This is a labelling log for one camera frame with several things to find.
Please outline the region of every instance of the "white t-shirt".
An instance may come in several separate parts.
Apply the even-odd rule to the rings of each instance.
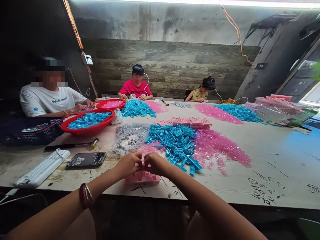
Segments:
[[[86,99],[70,87],[59,87],[58,91],[50,91],[28,84],[20,91],[20,103],[27,117],[71,109],[78,103],[83,104]]]

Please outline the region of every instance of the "hand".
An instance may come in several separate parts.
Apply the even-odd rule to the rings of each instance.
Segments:
[[[87,108],[92,108],[94,106],[94,102],[92,102],[90,99],[86,100]]]
[[[116,171],[117,176],[119,176],[120,179],[123,179],[135,172],[143,170],[141,158],[141,152],[133,150],[124,155],[113,169]]]
[[[156,152],[152,152],[144,156],[144,170],[153,174],[168,177],[170,169],[173,167],[174,165]]]
[[[120,94],[119,94],[119,97],[122,98],[122,99],[124,99],[124,100],[128,99],[127,95],[125,95],[125,94],[123,94],[123,93],[120,93]]]
[[[204,102],[204,100],[205,100],[204,98],[195,99],[196,102]]]
[[[68,114],[70,114],[70,113],[77,113],[77,112],[80,112],[81,110],[86,109],[86,108],[87,108],[86,105],[77,104],[74,108],[71,108],[71,109],[67,110],[66,112],[67,112]]]

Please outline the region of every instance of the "yellow shirt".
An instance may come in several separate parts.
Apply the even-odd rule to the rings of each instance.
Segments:
[[[196,90],[194,90],[191,100],[195,100],[195,99],[198,99],[198,98],[207,99],[207,97],[208,97],[208,93],[202,93],[202,92],[200,92],[200,89],[197,88]]]

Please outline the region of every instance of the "wood-grain wall panel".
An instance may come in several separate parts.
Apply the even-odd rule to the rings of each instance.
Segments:
[[[184,98],[185,90],[200,86],[212,76],[223,98],[233,98],[250,65],[237,45],[155,42],[82,38],[86,54],[92,56],[91,71],[100,94],[115,94],[132,78],[132,66],[141,64],[149,76],[154,96]],[[244,46],[253,61],[259,47]],[[208,99],[219,100],[215,91]]]

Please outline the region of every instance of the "blue plastic pieces pile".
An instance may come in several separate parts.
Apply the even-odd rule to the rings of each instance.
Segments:
[[[259,118],[257,114],[255,114],[254,112],[250,111],[245,107],[242,107],[241,105],[220,104],[220,105],[214,105],[214,107],[220,108],[223,111],[239,118],[242,121],[263,122],[263,120]]]
[[[76,130],[76,129],[92,127],[98,123],[101,123],[103,120],[105,120],[110,115],[111,115],[111,112],[86,113],[81,118],[78,118],[74,122],[70,123],[68,125],[68,128]]]
[[[153,111],[146,103],[136,99],[128,101],[121,109],[121,112],[123,117],[146,117],[148,114],[150,117],[157,117],[156,111]]]
[[[187,127],[177,125],[173,127],[171,125],[151,125],[149,135],[145,143],[159,141],[162,145],[156,145],[155,147],[166,147],[166,156],[168,161],[178,166],[184,172],[187,170],[184,168],[185,164],[190,165],[190,174],[194,175],[195,171],[202,170],[201,165],[195,160],[194,149],[196,145],[191,142],[195,137],[196,131]]]

